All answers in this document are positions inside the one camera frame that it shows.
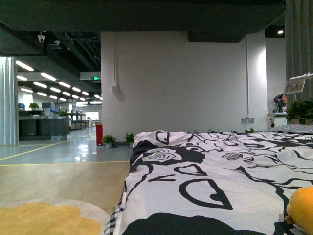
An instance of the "yellow plush toy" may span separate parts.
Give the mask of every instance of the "yellow plush toy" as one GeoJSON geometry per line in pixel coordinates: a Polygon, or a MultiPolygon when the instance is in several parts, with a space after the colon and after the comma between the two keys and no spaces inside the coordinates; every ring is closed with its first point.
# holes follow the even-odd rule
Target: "yellow plush toy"
{"type": "Polygon", "coordinates": [[[313,235],[313,187],[299,188],[290,197],[286,221],[313,235]]]}

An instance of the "wall switch box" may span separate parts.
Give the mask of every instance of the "wall switch box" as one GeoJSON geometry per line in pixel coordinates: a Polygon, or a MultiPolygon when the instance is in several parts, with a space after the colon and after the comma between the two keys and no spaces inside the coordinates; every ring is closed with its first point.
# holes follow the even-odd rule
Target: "wall switch box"
{"type": "Polygon", "coordinates": [[[246,123],[254,123],[254,118],[242,118],[241,119],[241,124],[246,124],[246,123]]]}
{"type": "Polygon", "coordinates": [[[112,92],[117,92],[117,86],[112,86],[112,92]]]}

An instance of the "yellow rug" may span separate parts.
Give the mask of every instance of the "yellow rug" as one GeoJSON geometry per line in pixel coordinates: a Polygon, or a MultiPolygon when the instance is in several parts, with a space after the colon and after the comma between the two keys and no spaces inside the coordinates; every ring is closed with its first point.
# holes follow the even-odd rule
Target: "yellow rug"
{"type": "Polygon", "coordinates": [[[102,235],[109,214],[78,200],[0,202],[0,235],[102,235]]]}

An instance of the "man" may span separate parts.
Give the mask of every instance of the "man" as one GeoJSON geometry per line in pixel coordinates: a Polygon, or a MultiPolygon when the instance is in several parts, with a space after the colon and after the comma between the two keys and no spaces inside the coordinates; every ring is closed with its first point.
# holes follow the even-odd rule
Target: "man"
{"type": "Polygon", "coordinates": [[[278,110],[280,113],[283,113],[286,111],[287,108],[287,96],[285,94],[279,94],[274,98],[274,102],[278,104],[278,110]]]}

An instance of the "bed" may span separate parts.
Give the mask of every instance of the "bed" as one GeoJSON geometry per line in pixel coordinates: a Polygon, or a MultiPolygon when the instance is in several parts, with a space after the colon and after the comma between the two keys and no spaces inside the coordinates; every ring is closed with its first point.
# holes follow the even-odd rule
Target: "bed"
{"type": "Polygon", "coordinates": [[[303,235],[284,220],[313,185],[313,131],[143,132],[105,235],[303,235]]]}

